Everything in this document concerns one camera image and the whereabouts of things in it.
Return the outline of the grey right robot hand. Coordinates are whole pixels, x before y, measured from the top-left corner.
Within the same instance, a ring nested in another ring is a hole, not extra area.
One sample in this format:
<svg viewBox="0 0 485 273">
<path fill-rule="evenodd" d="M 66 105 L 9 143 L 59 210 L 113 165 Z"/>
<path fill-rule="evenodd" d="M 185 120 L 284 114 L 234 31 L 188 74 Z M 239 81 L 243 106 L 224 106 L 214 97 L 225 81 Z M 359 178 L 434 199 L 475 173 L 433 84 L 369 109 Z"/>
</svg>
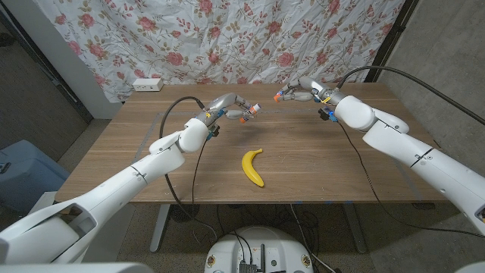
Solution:
<svg viewBox="0 0 485 273">
<path fill-rule="evenodd" d="M 345 97 L 338 88 L 330 88 L 309 77 L 300 77 L 283 86 L 274 96 L 274 100 L 276 102 L 313 100 L 321 104 L 338 105 Z"/>
</svg>

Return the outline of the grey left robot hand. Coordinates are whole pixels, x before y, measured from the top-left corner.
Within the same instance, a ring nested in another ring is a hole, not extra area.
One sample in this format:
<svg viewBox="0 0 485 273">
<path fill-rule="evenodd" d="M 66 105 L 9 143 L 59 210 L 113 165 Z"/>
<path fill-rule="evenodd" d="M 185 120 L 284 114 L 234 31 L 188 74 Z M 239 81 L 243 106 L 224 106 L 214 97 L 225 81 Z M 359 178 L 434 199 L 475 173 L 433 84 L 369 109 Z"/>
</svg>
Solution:
<svg viewBox="0 0 485 273">
<path fill-rule="evenodd" d="M 248 100 L 235 93 L 224 94 L 210 102 L 196 118 L 207 127 L 215 124 L 222 116 L 230 120 L 239 120 L 245 123 L 261 110 L 260 104 L 251 104 Z"/>
</svg>

